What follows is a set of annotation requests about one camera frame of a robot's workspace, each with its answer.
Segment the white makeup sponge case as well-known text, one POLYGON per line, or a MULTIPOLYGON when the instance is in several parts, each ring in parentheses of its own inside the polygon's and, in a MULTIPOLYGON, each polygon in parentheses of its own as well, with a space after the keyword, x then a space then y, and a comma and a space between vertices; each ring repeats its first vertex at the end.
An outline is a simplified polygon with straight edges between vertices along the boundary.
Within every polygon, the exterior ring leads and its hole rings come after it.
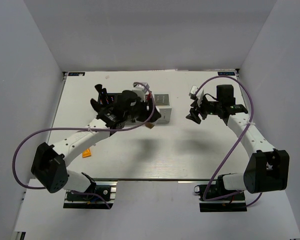
POLYGON ((155 122, 146 122, 144 125, 148 129, 152 129, 156 125, 156 123, 155 122))

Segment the fan makeup brush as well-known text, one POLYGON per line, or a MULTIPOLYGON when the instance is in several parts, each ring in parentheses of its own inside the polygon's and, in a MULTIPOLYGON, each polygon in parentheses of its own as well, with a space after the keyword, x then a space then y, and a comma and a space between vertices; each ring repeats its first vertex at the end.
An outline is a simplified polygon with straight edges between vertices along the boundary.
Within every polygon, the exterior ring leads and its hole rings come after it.
POLYGON ((101 90, 101 97, 100 99, 102 100, 102 104, 103 105, 107 105, 110 103, 110 100, 109 100, 109 96, 108 96, 108 93, 107 93, 107 89, 106 88, 103 88, 101 90))

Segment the black brush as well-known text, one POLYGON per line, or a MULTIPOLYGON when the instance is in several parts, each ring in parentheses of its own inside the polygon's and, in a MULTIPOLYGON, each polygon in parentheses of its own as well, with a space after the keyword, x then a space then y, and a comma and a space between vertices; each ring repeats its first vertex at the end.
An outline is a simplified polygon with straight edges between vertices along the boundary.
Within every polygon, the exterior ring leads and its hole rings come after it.
POLYGON ((98 92, 98 97, 100 100, 103 99, 104 97, 104 92, 103 92, 103 85, 102 84, 96 84, 94 86, 94 88, 96 89, 96 91, 98 92))

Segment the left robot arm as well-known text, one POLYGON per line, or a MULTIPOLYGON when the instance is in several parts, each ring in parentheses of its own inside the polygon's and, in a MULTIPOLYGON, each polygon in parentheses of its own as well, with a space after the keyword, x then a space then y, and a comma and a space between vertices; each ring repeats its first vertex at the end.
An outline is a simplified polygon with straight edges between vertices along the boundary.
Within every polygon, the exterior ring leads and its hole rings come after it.
POLYGON ((86 200, 93 198, 95 181, 86 173, 68 170, 70 163, 91 146, 122 130, 127 122, 145 122, 151 128, 161 118, 150 95, 124 90, 112 101, 102 89, 99 96, 101 101, 90 100, 97 115, 85 130, 52 145, 44 142, 37 147, 31 173, 51 194, 64 189, 76 191, 86 200))

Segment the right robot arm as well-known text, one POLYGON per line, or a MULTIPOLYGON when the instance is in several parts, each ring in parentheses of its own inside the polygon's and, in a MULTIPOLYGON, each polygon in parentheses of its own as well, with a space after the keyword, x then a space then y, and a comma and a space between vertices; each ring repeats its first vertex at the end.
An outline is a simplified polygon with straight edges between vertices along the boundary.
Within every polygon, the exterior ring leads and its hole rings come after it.
POLYGON ((234 87, 218 85, 216 97, 209 101, 206 94, 193 86, 189 92, 193 100, 187 119, 200 124, 209 115, 218 116, 238 137, 249 161, 243 173, 218 176, 215 185, 207 192, 208 198, 228 199, 235 192, 251 194, 282 191, 288 184, 290 156, 270 144, 250 120, 248 110, 237 104, 234 87))

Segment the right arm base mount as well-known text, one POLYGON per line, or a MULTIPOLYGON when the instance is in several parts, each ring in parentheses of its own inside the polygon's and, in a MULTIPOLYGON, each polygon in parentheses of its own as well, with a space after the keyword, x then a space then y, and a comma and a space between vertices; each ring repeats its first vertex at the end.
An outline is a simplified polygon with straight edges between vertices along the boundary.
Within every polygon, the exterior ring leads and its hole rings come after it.
POLYGON ((246 198, 244 193, 239 193, 226 198, 204 201, 204 190, 206 184, 199 184, 193 188, 194 194, 199 198, 199 211, 201 213, 234 213, 234 212, 246 212, 246 198))

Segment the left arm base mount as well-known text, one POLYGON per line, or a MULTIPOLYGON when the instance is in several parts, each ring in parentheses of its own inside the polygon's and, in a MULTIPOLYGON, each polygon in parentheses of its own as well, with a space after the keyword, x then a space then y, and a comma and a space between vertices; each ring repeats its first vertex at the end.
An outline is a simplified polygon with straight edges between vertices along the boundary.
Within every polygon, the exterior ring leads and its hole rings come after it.
POLYGON ((95 194, 101 196, 106 203, 96 195, 79 195, 66 191, 64 209, 109 210, 112 208, 117 192, 117 181, 97 181, 95 194))

